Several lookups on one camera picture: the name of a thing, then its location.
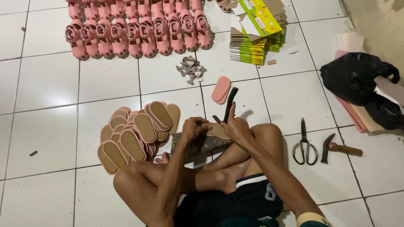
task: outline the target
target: wooden handle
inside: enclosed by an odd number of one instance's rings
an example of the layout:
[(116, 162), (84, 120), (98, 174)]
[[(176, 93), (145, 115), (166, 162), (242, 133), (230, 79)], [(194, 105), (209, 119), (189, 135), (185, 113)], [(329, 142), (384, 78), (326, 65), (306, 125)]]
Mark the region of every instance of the wooden handle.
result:
[(363, 151), (360, 150), (360, 149), (338, 145), (338, 144), (333, 143), (333, 142), (330, 143), (330, 150), (331, 151), (339, 151), (339, 152), (352, 154), (352, 155), (356, 155), (356, 156), (362, 156), (362, 154), (363, 154)]

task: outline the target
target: stack of insoles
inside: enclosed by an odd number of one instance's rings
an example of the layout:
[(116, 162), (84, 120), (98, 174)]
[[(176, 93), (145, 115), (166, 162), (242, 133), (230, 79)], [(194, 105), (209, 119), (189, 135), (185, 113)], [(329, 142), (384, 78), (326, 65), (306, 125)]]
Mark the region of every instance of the stack of insoles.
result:
[(117, 109), (101, 130), (98, 158), (108, 174), (125, 165), (153, 157), (169, 136), (176, 133), (180, 108), (175, 104), (152, 102), (144, 109)]

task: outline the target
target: pink sandal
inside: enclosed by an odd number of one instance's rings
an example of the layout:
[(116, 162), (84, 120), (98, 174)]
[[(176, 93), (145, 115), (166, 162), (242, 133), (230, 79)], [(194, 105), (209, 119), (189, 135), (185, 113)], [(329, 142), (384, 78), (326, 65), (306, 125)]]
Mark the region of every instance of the pink sandal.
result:
[(81, 0), (66, 0), (69, 3), (69, 17), (74, 19), (81, 19)]
[(196, 25), (196, 30), (198, 32), (198, 44), (202, 49), (206, 50), (212, 44), (212, 38), (210, 37), (208, 29), (209, 24), (202, 10), (195, 11), (194, 23)]
[(98, 51), (97, 33), (95, 32), (97, 25), (98, 23), (95, 20), (88, 20), (80, 30), (81, 39), (86, 44), (87, 53), (92, 58), (101, 56)]
[(198, 39), (196, 38), (195, 24), (189, 10), (183, 9), (179, 14), (184, 29), (184, 44), (189, 51), (198, 48)]
[(124, 15), (125, 8), (122, 0), (111, 0), (111, 13), (115, 18), (121, 18)]
[(140, 23), (136, 18), (132, 18), (128, 23), (129, 54), (134, 58), (142, 56), (140, 43)]
[(174, 0), (163, 0), (164, 15), (168, 16), (170, 13), (175, 12)]
[(151, 57), (156, 52), (154, 41), (153, 21), (150, 17), (143, 17), (140, 23), (140, 36), (142, 37), (142, 53), (145, 57)]
[(101, 19), (97, 25), (97, 36), (100, 39), (98, 50), (103, 57), (109, 57), (114, 52), (112, 50), (111, 38), (112, 23), (108, 19)]
[(187, 0), (176, 0), (175, 2), (175, 12), (179, 14), (181, 10), (186, 9), (188, 10), (188, 2)]
[(195, 12), (201, 9), (201, 0), (189, 0), (189, 8)]
[(150, 4), (149, 0), (138, 0), (137, 12), (139, 16), (148, 17), (150, 16)]
[(111, 13), (111, 0), (98, 0), (100, 5), (98, 8), (98, 13), (100, 15), (100, 19), (112, 19)]
[(153, 16), (153, 20), (157, 51), (162, 55), (167, 55), (171, 52), (171, 45), (170, 41), (168, 40), (168, 26), (166, 17), (161, 13), (157, 13)]
[(154, 17), (154, 14), (163, 14), (163, 5), (162, 0), (151, 0), (151, 15)]
[(111, 27), (112, 49), (114, 54), (122, 57), (128, 51), (128, 42), (126, 41), (126, 21), (123, 18), (115, 20)]
[(182, 39), (181, 24), (177, 14), (168, 15), (168, 23), (170, 24), (171, 47), (177, 54), (182, 53), (185, 50), (184, 39)]
[(97, 20), (98, 14), (98, 0), (82, 0), (84, 5), (84, 14), (87, 20)]
[(137, 18), (137, 7), (136, 1), (134, 0), (124, 0), (125, 13), (128, 19)]
[(66, 41), (70, 43), (72, 47), (73, 55), (84, 61), (88, 58), (88, 54), (86, 51), (86, 46), (83, 44), (83, 40), (81, 40), (80, 30), (83, 24), (79, 19), (73, 20), (70, 25), (66, 27), (65, 38)]

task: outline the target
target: white floor tile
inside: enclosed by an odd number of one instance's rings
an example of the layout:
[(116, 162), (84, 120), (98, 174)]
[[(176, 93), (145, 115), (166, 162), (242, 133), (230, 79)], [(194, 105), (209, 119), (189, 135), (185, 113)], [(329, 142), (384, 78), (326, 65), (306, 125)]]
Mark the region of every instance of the white floor tile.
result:
[(78, 106), (77, 167), (100, 164), (97, 149), (102, 127), (108, 124), (111, 115), (120, 107), (140, 110), (140, 97), (111, 99)]
[(29, 0), (0, 1), (0, 14), (26, 12), (28, 3)]
[(54, 1), (54, 0), (36, 0), (29, 3), (29, 10), (43, 10), (50, 8), (68, 7), (69, 3), (66, 1)]
[[(321, 205), (319, 206), (319, 208), (333, 226), (372, 226), (372, 222), (370, 221), (365, 202), (362, 198), (328, 205)], [(291, 211), (282, 212), (277, 220), (280, 223), (280, 227), (296, 226), (296, 218)]]
[(0, 114), (14, 112), (20, 59), (0, 61)]
[(208, 70), (202, 77), (202, 85), (216, 84), (221, 76), (227, 76), (230, 81), (258, 78), (255, 65), (230, 60), (229, 36), (230, 32), (217, 33), (211, 49), (196, 51), (198, 61)]
[[(213, 115), (223, 120), (226, 111), (226, 103), (219, 105), (212, 100), (211, 96), (215, 86), (202, 87), (206, 118), (210, 122), (216, 122), (212, 117)], [(257, 124), (271, 123), (259, 79), (234, 82), (231, 84), (230, 91), (233, 87), (239, 89), (234, 97), (234, 101), (236, 102), (236, 117), (246, 120), (250, 127)]]
[(136, 59), (100, 58), (80, 63), (80, 103), (139, 94)]
[(341, 128), (345, 145), (362, 149), (363, 156), (350, 156), (364, 196), (404, 189), (404, 134), (369, 136), (359, 133), (354, 126)]
[(300, 22), (347, 15), (339, 0), (293, 0), (293, 5)]
[[(309, 49), (298, 23), (286, 25), (285, 44), (279, 53), (268, 51), (264, 65), (258, 67), (260, 77), (277, 76), (315, 70)], [(276, 60), (276, 64), (266, 62)]]
[(71, 21), (68, 8), (30, 12), (23, 57), (71, 51), (64, 35)]
[(24, 40), (21, 28), (25, 27), (27, 13), (0, 15), (0, 21), (6, 22), (0, 25), (0, 60), (21, 57)]
[(348, 17), (300, 23), (317, 69), (332, 62), (338, 50), (339, 33), (353, 31)]
[(68, 170), (7, 180), (0, 226), (72, 227), (74, 175)]
[(211, 32), (230, 31), (230, 13), (223, 13), (215, 0), (205, 0), (203, 12), (208, 20)]
[[(318, 160), (313, 166), (299, 165), (292, 156), (293, 146), (301, 140), (301, 134), (284, 137), (285, 165), (289, 171), (303, 184), (306, 190), (317, 204), (347, 200), (361, 197), (358, 183), (345, 153), (328, 152), (328, 165), (321, 163), (322, 144), (331, 134), (335, 133), (332, 140), (342, 145), (337, 129), (328, 129), (307, 133), (307, 139), (318, 151)], [(301, 162), (300, 148), (296, 149), (296, 159)], [(315, 159), (314, 150), (309, 150), (309, 161)]]
[(332, 113), (334, 114), (335, 121), (337, 122), (337, 126), (347, 126), (347, 125), (353, 125), (353, 121), (351, 117), (349, 116), (347, 110), (342, 106), (342, 104), (335, 98), (335, 95), (329, 91), (326, 87), (324, 87), (323, 79), (320, 76), (320, 71), (317, 71), (319, 78), (321, 80), (321, 85), (324, 88), (324, 91), (327, 96), (328, 103), (331, 106)]
[(188, 84), (189, 76), (183, 78), (175, 67), (176, 65), (181, 66), (182, 58), (188, 56), (195, 57), (195, 53), (186, 51), (181, 55), (176, 53), (171, 53), (169, 56), (157, 54), (152, 59), (140, 58), (139, 76), (142, 94), (199, 86), (196, 80), (194, 80), (194, 85)]
[(78, 70), (72, 53), (23, 58), (15, 111), (77, 104)]
[(0, 180), (6, 177), (8, 146), (10, 145), (13, 114), (0, 115)]
[(144, 227), (115, 192), (114, 177), (102, 166), (77, 170), (75, 227)]
[(201, 153), (201, 154), (198, 154), (198, 155), (185, 159), (184, 166), (186, 168), (196, 169), (196, 168), (199, 168), (201, 166), (208, 164), (212, 160), (213, 160), (212, 154), (210, 152)]
[(299, 22), (296, 17), (295, 9), (293, 8), (293, 5), (292, 5), (292, 1), (291, 0), (281, 0), (281, 2), (283, 3), (283, 5), (285, 5), (285, 7), (283, 9), (286, 11), (285, 12), (286, 21), (288, 23)]
[(14, 114), (6, 178), (74, 168), (76, 138), (77, 105)]
[(404, 192), (366, 198), (375, 227), (402, 226)]
[(182, 132), (182, 125), (190, 117), (205, 117), (201, 89), (190, 88), (173, 90), (149, 95), (142, 95), (142, 108), (153, 101), (164, 101), (167, 104), (174, 103), (181, 109), (181, 119), (177, 132)]
[(283, 135), (335, 127), (316, 71), (261, 79), (271, 121)]

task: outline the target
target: foot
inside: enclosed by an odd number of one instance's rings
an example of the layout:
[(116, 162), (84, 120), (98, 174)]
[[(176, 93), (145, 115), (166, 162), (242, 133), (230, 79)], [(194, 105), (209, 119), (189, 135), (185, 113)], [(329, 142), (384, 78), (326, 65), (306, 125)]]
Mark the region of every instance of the foot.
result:
[(170, 161), (170, 154), (164, 152), (161, 158), (156, 158), (154, 161), (158, 164), (168, 164), (168, 161)]

